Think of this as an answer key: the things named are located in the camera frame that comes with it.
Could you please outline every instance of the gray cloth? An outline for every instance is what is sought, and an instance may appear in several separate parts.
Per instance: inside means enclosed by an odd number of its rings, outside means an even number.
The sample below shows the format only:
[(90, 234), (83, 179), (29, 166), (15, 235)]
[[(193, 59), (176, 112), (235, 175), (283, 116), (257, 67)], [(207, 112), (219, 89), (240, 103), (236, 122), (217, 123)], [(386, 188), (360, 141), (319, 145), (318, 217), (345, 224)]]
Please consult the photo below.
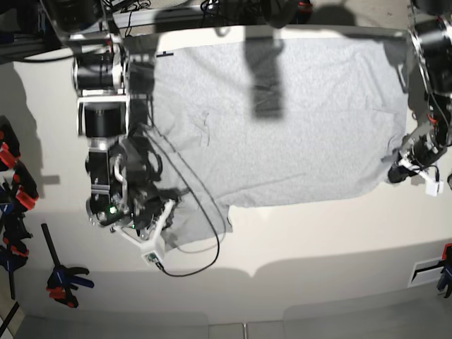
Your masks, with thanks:
[[(155, 132), (206, 208), (230, 231), (229, 206), (352, 198), (386, 178), (405, 133), (405, 40), (370, 37), (249, 40), (157, 58)], [(185, 185), (164, 161), (160, 188)], [(185, 195), (165, 236), (170, 247), (212, 237)]]

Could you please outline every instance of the wire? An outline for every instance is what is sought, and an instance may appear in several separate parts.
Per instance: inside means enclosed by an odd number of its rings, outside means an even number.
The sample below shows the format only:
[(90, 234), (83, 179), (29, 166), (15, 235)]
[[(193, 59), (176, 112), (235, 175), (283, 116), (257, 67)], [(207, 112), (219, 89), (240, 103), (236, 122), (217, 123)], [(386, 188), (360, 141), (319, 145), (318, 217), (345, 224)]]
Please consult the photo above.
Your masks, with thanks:
[(428, 165), (428, 166), (423, 165), (418, 159), (415, 159), (415, 161), (417, 162), (419, 168), (413, 170), (413, 172), (419, 174), (421, 171), (424, 171), (424, 170), (426, 170), (428, 168), (435, 168), (435, 170), (436, 170), (435, 171), (436, 172), (435, 173), (435, 180), (436, 180), (436, 182), (439, 182), (440, 176), (439, 176), (439, 168), (438, 168), (438, 166), (436, 166), (436, 165)]
[[(148, 125), (141, 124), (140, 126), (143, 127), (143, 128), (145, 128), (145, 127), (147, 127)], [(158, 131), (157, 127), (155, 127), (155, 125), (154, 125), (153, 128), (155, 128), (155, 130), (158, 132), (159, 135), (163, 136), (163, 135), (160, 133), (160, 131)], [(147, 133), (147, 137), (155, 144), (155, 146), (159, 149), (159, 151), (165, 156), (165, 158), (168, 160), (168, 163), (171, 165), (171, 167), (173, 167), (174, 171), (176, 171), (177, 175), (178, 175), (178, 176), (181, 178), (181, 180), (184, 182), (184, 184), (185, 184), (185, 186), (187, 187), (189, 193), (193, 196), (193, 198), (195, 199), (195, 201), (196, 201), (196, 203), (198, 204), (199, 208), (201, 209), (201, 211), (203, 212), (204, 216), (206, 217), (206, 220), (207, 220), (207, 222), (208, 222), (210, 228), (212, 229), (212, 232), (213, 232), (213, 234), (215, 235), (215, 239), (216, 239), (216, 242), (217, 242), (217, 252), (216, 252), (216, 254), (215, 254), (215, 258), (214, 258), (208, 265), (206, 265), (206, 266), (204, 266), (204, 267), (202, 267), (202, 268), (200, 268), (200, 269), (198, 269), (198, 270), (195, 270), (194, 272), (186, 273), (186, 274), (172, 274), (172, 273), (167, 272), (161, 263), (156, 263), (156, 266), (157, 266), (164, 274), (166, 274), (166, 275), (168, 275), (168, 276), (170, 276), (170, 277), (173, 277), (173, 278), (185, 278), (185, 277), (189, 277), (189, 276), (191, 276), (191, 275), (198, 274), (198, 273), (203, 272), (204, 270), (208, 269), (209, 267), (211, 267), (211, 266), (218, 260), (218, 256), (220, 255), (220, 239), (219, 239), (219, 237), (218, 237), (218, 232), (217, 232), (217, 230), (215, 229), (215, 227), (213, 226), (212, 220), (210, 220), (210, 218), (209, 218), (209, 216), (208, 216), (206, 210), (204, 209), (204, 207), (202, 206), (201, 202), (199, 201), (198, 196), (194, 193), (193, 189), (190, 187), (189, 183), (188, 183), (187, 180), (184, 178), (184, 176), (182, 175), (182, 173), (177, 169), (176, 165), (171, 161), (169, 155), (165, 152), (165, 150), (163, 149), (163, 147), (162, 147), (161, 145), (159, 145), (159, 144), (157, 143), (157, 141), (156, 141), (152, 136), (150, 136), (148, 133)], [(177, 152), (177, 151), (175, 150), (175, 147), (167, 140), (167, 138), (164, 137), (164, 136), (163, 136), (163, 138), (164, 138), (165, 141), (169, 144), (169, 146), (170, 146), (170, 147), (178, 154), (178, 156), (182, 159), (182, 162), (189, 168), (190, 172), (191, 172), (192, 174), (195, 175), (195, 177), (197, 178), (197, 180), (200, 181), (200, 183), (202, 184), (204, 190), (205, 190), (206, 193), (209, 195), (209, 197), (210, 197), (210, 199), (212, 200), (214, 206), (216, 207), (216, 209), (217, 209), (217, 211), (218, 211), (218, 213), (219, 213), (221, 219), (223, 220), (223, 218), (222, 218), (222, 216), (221, 216), (221, 213), (220, 213), (220, 209), (218, 208), (218, 206), (217, 206), (217, 204), (215, 203), (215, 201), (214, 201), (212, 195), (211, 195), (210, 192), (207, 190), (207, 188), (205, 187), (205, 185), (201, 182), (201, 180), (200, 180), (199, 177), (195, 174), (195, 172), (192, 170), (192, 168), (191, 168), (190, 166), (188, 166), (188, 164), (187, 164), (186, 161), (182, 158), (182, 156), (180, 155), (180, 153)]]
[(449, 123), (448, 123), (448, 121), (447, 121), (446, 115), (444, 114), (444, 112), (443, 112), (441, 106), (439, 106), (439, 103), (436, 101), (436, 98), (435, 98), (434, 95), (430, 95), (430, 96), (429, 96), (429, 100), (427, 101), (428, 105), (430, 106), (430, 98), (433, 98), (433, 101), (435, 101), (435, 105), (436, 105), (436, 107), (438, 107), (438, 110), (439, 110), (439, 112), (441, 113), (441, 116), (442, 116), (443, 119), (444, 119), (444, 123), (447, 125), (446, 143), (445, 143), (444, 145), (441, 145), (441, 147), (449, 147), (450, 145), (447, 145), (447, 140), (449, 139), (449, 129), (450, 129), (450, 126), (449, 126)]
[(0, 55), (0, 60), (6, 60), (8, 62), (20, 62), (20, 63), (24, 63), (24, 64), (46, 64), (47, 62), (55, 62), (55, 61), (61, 61), (61, 60), (67, 60), (67, 59), (72, 59), (74, 57), (79, 57), (80, 55), (86, 55), (86, 54), (92, 54), (97, 52), (98, 49), (95, 49), (93, 51), (89, 51), (89, 52), (83, 52), (83, 53), (75, 53), (75, 54), (71, 54), (71, 55), (66, 55), (66, 56), (61, 56), (58, 58), (53, 58), (53, 59), (25, 59), (25, 58), (11, 58), (9, 56), (2, 56)]
[(132, 33), (132, 27), (131, 27), (132, 13), (140, 11), (142, 9), (150, 8), (150, 5), (151, 5), (150, 0), (138, 0), (138, 1), (135, 1), (133, 4), (127, 6), (126, 8), (123, 8), (121, 10), (121, 13), (130, 13), (129, 14), (129, 23), (127, 24), (126, 32), (124, 33), (124, 35), (126, 37), (130, 37), (131, 33)]
[(218, 6), (220, 6), (219, 0), (213, 0), (212, 2), (210, 2), (210, 0), (204, 0), (203, 2), (201, 2), (200, 6), (201, 6), (201, 10), (203, 12), (203, 18), (201, 19), (200, 28), (202, 28), (204, 26), (204, 20), (206, 19), (207, 15), (213, 16), (213, 17), (217, 17), (217, 18), (222, 18), (222, 19), (224, 19), (226, 21), (229, 21), (231, 23), (237, 23), (236, 20), (232, 20), (231, 18), (228, 18), (227, 16), (219, 14), (218, 13), (219, 10), (220, 10), (219, 8), (217, 8), (217, 13), (210, 12), (208, 10), (208, 7), (213, 5), (213, 4), (216, 4), (216, 3), (218, 3)]

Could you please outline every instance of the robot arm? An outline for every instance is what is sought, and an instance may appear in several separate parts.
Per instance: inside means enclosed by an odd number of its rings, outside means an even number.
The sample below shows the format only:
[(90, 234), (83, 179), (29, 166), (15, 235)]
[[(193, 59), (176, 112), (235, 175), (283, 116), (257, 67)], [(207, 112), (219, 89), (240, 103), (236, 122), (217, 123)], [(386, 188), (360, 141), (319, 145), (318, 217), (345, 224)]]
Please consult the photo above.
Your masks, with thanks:
[[(79, 136), (88, 138), (89, 147), (88, 215), (94, 225), (111, 230), (128, 227), (141, 239), (149, 238), (167, 202), (178, 199), (176, 191), (156, 188), (154, 182), (162, 171), (160, 157), (129, 131), (131, 101), (149, 99), (146, 93), (130, 89), (131, 65), (135, 59), (142, 63), (152, 57), (130, 55), (101, 0), (42, 0), (42, 5), (56, 35), (75, 56), (77, 129)], [(83, 32), (97, 24), (101, 32)], [(150, 163), (151, 154), (159, 168)]]
[[(417, 9), (436, 18), (417, 23)], [(400, 148), (398, 159), (388, 173), (392, 183), (424, 174), (451, 144), (451, 13), (450, 0), (412, 0), (413, 23), (409, 33), (424, 81), (428, 120), (418, 126)]]

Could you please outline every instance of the floor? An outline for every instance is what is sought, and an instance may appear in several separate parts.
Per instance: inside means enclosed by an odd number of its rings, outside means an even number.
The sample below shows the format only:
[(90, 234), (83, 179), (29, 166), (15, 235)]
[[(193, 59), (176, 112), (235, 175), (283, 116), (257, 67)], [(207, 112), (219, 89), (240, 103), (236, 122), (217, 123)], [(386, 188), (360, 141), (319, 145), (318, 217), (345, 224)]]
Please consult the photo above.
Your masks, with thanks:
[[(442, 296), (412, 300), (397, 305), (367, 309), (340, 314), (325, 315), (312, 319), (292, 320), (289, 315), (284, 321), (240, 323), (209, 326), (209, 339), (442, 339), (450, 337), (452, 302)], [(102, 325), (81, 325), (42, 322), (28, 318), (28, 327), (21, 330), (20, 339), (31, 338), (31, 333), (39, 333), (39, 338), (47, 338), (51, 333), (68, 333), (68, 338), (78, 338), (81, 333), (105, 331)], [(206, 328), (172, 327), (110, 329), (115, 338), (120, 333), (130, 333), (137, 338), (179, 339), (206, 338)]]
[[(361, 25), (384, 28), (406, 28), (408, 25), (406, 1), (394, 0), (312, 0), (315, 12), (311, 18), (311, 24), (319, 25)], [(154, 8), (167, 6), (168, 4), (197, 5), (201, 0), (155, 0)], [(0, 16), (0, 24), (5, 19)], [(132, 35), (146, 34), (152, 32), (153, 28), (140, 27), (132, 30)], [(0, 317), (4, 317), (13, 306), (9, 297), (6, 279), (0, 279)], [(23, 319), (22, 310), (19, 310), (8, 327), (14, 335)], [(392, 332), (381, 333), (381, 335), (368, 335), (365, 339), (383, 338), (409, 338), (405, 334), (413, 333), (412, 328), (401, 328)], [(239, 339), (244, 337), (242, 324), (210, 326), (210, 339)], [(268, 323), (251, 323), (247, 328), (247, 338), (251, 339), (278, 339), (285, 338), (285, 327), (283, 322), (275, 321)]]

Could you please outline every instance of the white table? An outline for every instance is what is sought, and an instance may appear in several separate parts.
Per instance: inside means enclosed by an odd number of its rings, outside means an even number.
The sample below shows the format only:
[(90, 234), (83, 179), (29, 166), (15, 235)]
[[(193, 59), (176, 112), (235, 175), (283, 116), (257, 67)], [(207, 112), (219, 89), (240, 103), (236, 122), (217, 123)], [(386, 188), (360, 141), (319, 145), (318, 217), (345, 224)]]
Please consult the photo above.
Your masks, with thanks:
[[(344, 32), (403, 34), (366, 28), (225, 28), (169, 32), (160, 51), (243, 41), (245, 36), (327, 38)], [(64, 51), (44, 57), (55, 57)], [(273, 208), (232, 208), (234, 232), (222, 241), (213, 268), (187, 279), (171, 279), (138, 257), (138, 250), (108, 230), (92, 227), (85, 215), (90, 183), (84, 169), (87, 142), (76, 136), (76, 94), (71, 61), (9, 64), (0, 68), (2, 113), (21, 142), (22, 160), (46, 182), (25, 223), (35, 235), (26, 241), (30, 260), (17, 272), (18, 299), (33, 314), (66, 317), (45, 292), (52, 260), (40, 230), (46, 221), (62, 263), (87, 266), (94, 290), (81, 288), (73, 319), (90, 311), (150, 312), (156, 323), (232, 323), (288, 316), (291, 307), (405, 289), (413, 264), (441, 255), (452, 238), (452, 192), (424, 194), (411, 180), (382, 183), (371, 193), (344, 201)], [(416, 122), (408, 115), (408, 130)], [(445, 178), (450, 153), (440, 163)], [(167, 270), (193, 270), (215, 255), (213, 239), (167, 255)], [(0, 271), (0, 279), (7, 279)]]

